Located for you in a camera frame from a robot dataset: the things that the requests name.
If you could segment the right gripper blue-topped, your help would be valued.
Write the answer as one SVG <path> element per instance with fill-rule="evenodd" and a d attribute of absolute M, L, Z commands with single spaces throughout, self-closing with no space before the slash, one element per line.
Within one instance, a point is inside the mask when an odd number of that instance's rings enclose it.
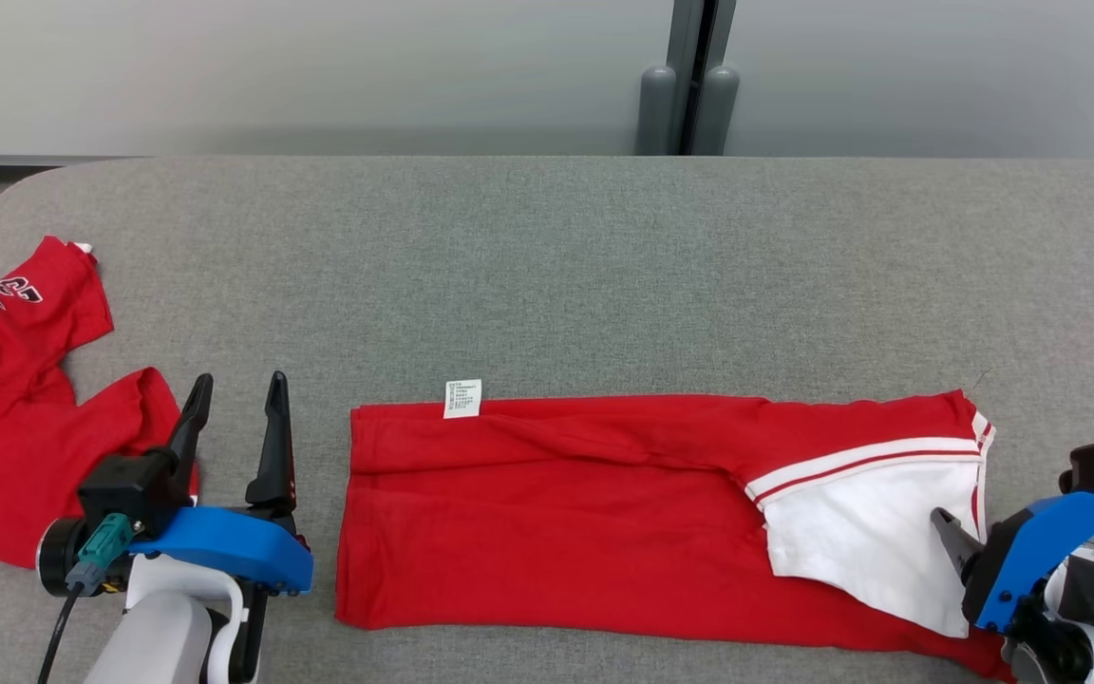
<path fill-rule="evenodd" d="M 965 618 L 984 631 L 1006 631 L 1021 598 L 1094 537 L 1094 492 L 1031 503 L 998 523 L 985 545 L 946 509 L 933 509 L 931 524 L 956 576 L 965 581 Z"/>

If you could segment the left gripper blue-topped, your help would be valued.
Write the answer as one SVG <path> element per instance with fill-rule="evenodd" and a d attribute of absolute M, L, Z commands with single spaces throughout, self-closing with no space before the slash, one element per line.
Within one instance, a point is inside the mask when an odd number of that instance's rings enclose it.
<path fill-rule="evenodd" d="M 207 426 L 214 378 L 196 378 L 179 419 L 163 448 L 163 494 L 168 505 L 198 498 L 198 441 Z M 266 427 L 246 503 L 269 519 L 291 517 L 298 506 L 290 382 L 274 370 L 264 404 Z M 187 649 L 200 663 L 186 666 L 188 684 L 255 684 L 259 676 L 261 628 L 274 595 L 309 594 L 313 554 L 296 534 L 243 512 L 200 506 L 182 509 L 155 541 L 131 545 L 129 607 L 152 598 L 194 611 L 208 634 Z"/>

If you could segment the red basketball shorts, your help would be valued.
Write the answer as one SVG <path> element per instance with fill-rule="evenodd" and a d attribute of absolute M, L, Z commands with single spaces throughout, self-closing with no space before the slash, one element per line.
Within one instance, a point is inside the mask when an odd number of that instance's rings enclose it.
<path fill-rule="evenodd" d="M 77 489 L 104 457 L 163 445 L 179 407 L 147 367 L 77 399 L 66 355 L 114 329 L 86 243 L 43 237 L 0 278 L 0 561 L 26 570 L 53 521 L 80 511 Z"/>

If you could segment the red Bulls basketball jersey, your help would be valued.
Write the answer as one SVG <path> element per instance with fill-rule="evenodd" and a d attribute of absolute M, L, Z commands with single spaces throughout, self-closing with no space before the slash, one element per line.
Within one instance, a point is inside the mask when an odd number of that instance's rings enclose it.
<path fill-rule="evenodd" d="M 948 659 L 1014 684 L 961 615 L 933 509 L 985 534 L 994 425 L 958 389 L 363 406 L 335 617 Z"/>

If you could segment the grey wall baseboard strip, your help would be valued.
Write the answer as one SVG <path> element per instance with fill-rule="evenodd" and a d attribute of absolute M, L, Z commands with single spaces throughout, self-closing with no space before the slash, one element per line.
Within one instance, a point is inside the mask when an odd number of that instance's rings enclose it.
<path fill-rule="evenodd" d="M 0 155 L 0 167 L 70 167 L 70 165 L 131 160 L 139 156 Z"/>

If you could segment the grey cylindrical post bumper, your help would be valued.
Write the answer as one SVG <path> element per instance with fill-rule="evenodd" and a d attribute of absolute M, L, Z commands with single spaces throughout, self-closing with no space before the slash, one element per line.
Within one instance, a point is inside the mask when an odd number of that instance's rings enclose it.
<path fill-rule="evenodd" d="M 691 155 L 724 155 L 740 86 L 741 76 L 732 66 L 714 66 L 705 73 L 695 109 Z"/>
<path fill-rule="evenodd" d="M 652 66 L 642 74 L 635 128 L 635 155 L 670 155 L 676 82 L 677 77 L 671 66 Z"/>

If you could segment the grey vertical partition post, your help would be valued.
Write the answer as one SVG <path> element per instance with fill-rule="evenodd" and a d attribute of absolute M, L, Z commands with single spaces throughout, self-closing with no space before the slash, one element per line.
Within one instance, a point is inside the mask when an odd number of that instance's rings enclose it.
<path fill-rule="evenodd" d="M 726 63 L 726 47 L 738 0 L 673 0 L 666 66 L 674 69 L 673 155 L 691 155 L 696 104 L 705 73 Z"/>

